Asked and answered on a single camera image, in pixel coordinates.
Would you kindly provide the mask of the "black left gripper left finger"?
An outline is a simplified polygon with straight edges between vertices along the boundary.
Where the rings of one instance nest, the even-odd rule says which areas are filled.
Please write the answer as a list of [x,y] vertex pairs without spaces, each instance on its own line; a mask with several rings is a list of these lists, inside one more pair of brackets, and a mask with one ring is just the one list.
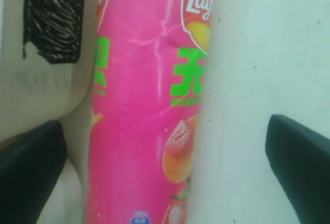
[[36,223],[63,170],[61,123],[50,120],[1,150],[1,223]]

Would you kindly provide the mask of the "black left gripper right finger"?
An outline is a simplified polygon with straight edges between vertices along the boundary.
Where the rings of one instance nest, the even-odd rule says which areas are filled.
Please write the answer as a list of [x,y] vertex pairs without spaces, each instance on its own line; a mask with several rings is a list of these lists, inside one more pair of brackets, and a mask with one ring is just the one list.
[[300,223],[329,223],[329,139],[281,114],[265,142],[270,167]]

